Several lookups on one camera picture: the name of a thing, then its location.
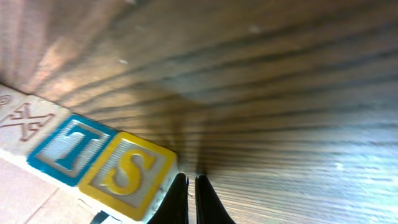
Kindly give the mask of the white block teal side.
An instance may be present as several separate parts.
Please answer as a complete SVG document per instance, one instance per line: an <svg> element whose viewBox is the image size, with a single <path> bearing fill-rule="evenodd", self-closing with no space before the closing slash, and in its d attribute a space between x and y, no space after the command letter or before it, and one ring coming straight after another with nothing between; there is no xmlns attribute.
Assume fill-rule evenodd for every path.
<svg viewBox="0 0 398 224"><path fill-rule="evenodd" d="M71 114L27 157L28 165L75 187L117 131L78 114Z"/></svg>

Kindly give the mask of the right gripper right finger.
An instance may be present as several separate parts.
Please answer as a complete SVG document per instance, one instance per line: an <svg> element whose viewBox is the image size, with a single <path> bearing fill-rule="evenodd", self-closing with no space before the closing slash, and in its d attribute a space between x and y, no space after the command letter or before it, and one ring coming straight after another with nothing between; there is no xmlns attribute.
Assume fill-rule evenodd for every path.
<svg viewBox="0 0 398 224"><path fill-rule="evenodd" d="M197 224L235 224L205 175L195 178L195 203Z"/></svg>

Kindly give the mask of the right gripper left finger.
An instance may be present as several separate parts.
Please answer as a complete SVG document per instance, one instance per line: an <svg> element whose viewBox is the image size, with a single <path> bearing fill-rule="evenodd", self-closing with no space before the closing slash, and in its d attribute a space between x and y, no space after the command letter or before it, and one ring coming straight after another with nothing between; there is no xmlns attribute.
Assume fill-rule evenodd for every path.
<svg viewBox="0 0 398 224"><path fill-rule="evenodd" d="M159 209L147 224L189 224L188 186L187 176L177 174Z"/></svg>

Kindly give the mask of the white block green side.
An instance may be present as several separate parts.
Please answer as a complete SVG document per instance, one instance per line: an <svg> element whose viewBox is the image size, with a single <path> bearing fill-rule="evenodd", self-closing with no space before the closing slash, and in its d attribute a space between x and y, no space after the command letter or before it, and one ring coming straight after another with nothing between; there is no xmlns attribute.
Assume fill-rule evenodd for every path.
<svg viewBox="0 0 398 224"><path fill-rule="evenodd" d="M1 152L26 156L70 115L51 101L1 85Z"/></svg>

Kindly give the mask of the yellow block letter G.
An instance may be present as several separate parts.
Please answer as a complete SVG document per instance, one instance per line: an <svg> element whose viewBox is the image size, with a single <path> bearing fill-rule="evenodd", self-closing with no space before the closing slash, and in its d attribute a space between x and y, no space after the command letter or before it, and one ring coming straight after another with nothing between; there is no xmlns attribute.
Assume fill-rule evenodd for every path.
<svg viewBox="0 0 398 224"><path fill-rule="evenodd" d="M120 132L89 168L78 188L112 214L147 223L177 174L176 153Z"/></svg>

